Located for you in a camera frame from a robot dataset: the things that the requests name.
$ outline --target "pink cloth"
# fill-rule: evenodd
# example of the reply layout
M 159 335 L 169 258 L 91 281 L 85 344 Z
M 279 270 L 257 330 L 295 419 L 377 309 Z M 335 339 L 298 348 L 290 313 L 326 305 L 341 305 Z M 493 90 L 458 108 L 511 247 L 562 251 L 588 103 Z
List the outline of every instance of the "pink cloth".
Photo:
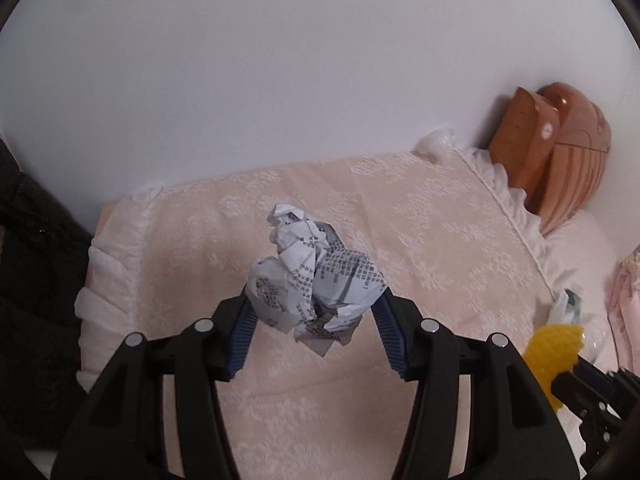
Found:
M 621 368 L 640 370 L 640 254 L 632 254 L 620 267 L 609 305 L 609 322 Z

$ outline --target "wall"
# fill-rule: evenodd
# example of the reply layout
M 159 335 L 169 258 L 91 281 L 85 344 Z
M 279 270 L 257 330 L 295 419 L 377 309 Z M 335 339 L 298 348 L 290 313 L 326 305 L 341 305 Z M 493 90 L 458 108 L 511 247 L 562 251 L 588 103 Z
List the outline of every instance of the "wall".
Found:
M 639 67 L 609 0 L 22 0 L 0 127 L 93 229 L 102 203 L 159 182 L 408 150 L 444 124 L 483 143 L 517 85 L 563 80 L 612 124 L 611 190 Z M 593 207 L 613 222 L 613 204 Z

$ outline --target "blue gripper pad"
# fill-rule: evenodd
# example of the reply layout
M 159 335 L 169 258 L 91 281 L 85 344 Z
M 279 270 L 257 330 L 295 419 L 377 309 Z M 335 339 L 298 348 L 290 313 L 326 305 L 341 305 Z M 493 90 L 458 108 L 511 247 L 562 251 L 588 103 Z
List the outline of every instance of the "blue gripper pad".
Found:
M 258 316 L 249 300 L 245 298 L 236 323 L 229 335 L 229 358 L 226 361 L 225 368 L 230 378 L 233 378 L 244 366 L 257 323 Z
M 371 311 L 385 348 L 386 358 L 389 359 L 389 364 L 398 372 L 400 378 L 405 379 L 408 371 L 406 341 L 398 320 L 391 310 L 386 293 L 372 305 Z

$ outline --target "silver rivet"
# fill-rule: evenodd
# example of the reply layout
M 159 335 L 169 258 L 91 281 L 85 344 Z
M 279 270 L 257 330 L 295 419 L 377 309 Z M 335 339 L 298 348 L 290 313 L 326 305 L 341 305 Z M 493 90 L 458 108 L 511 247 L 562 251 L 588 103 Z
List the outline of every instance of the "silver rivet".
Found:
M 198 332 L 208 332 L 213 328 L 213 321 L 210 320 L 208 317 L 204 319 L 199 319 L 196 321 L 196 324 L 194 325 L 194 327 Z
M 498 332 L 491 336 L 491 342 L 500 348 L 504 348 L 509 344 L 509 338 Z
M 425 332 L 433 334 L 440 329 L 440 324 L 435 319 L 423 319 L 420 328 Z
M 140 343 L 142 343 L 142 334 L 140 332 L 129 334 L 124 342 L 127 344 L 127 346 L 138 346 Z

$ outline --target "orange carved wooden object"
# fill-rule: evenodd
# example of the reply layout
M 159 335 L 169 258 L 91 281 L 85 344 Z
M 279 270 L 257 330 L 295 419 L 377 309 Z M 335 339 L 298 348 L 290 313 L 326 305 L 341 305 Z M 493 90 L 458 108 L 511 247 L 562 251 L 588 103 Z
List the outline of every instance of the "orange carved wooden object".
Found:
M 509 186 L 527 193 L 542 234 L 571 218 L 598 188 L 611 146 L 602 111 L 581 92 L 554 83 L 542 95 L 518 88 L 489 146 Z

